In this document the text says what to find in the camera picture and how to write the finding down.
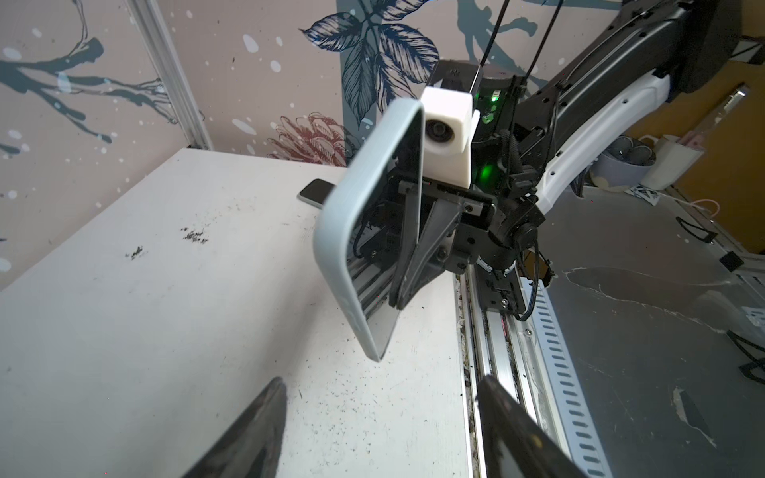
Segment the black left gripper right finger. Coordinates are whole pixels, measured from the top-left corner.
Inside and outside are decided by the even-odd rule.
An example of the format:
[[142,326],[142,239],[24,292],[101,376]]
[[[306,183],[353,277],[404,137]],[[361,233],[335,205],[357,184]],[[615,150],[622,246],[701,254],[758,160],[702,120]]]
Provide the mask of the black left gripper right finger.
[[477,385],[489,477],[580,477],[585,474],[494,378]]

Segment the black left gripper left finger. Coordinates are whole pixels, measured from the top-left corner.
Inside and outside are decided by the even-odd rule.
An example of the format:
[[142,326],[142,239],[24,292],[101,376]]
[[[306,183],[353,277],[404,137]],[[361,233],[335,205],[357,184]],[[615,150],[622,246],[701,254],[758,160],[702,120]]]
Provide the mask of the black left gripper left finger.
[[273,378],[184,477],[275,477],[287,418],[287,388]]

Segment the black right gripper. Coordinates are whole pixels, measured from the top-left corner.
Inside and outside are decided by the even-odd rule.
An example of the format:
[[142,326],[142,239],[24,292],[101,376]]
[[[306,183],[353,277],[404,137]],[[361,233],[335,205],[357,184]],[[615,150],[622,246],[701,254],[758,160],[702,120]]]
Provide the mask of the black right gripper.
[[511,268],[537,241],[545,220],[534,195],[496,197],[432,179],[422,185],[402,180],[398,193],[404,197],[404,219],[388,298],[396,310],[404,310],[445,271],[461,275],[478,261],[491,270]]

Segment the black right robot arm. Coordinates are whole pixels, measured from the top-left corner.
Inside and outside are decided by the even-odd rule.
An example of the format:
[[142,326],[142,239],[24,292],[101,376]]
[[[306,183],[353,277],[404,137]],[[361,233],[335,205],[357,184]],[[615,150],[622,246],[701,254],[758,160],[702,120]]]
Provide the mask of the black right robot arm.
[[547,85],[481,64],[441,61],[422,94],[424,205],[404,245],[390,304],[404,308],[443,272],[482,261],[495,276],[538,250],[538,229],[568,187],[623,131],[727,62],[738,1],[626,1]]

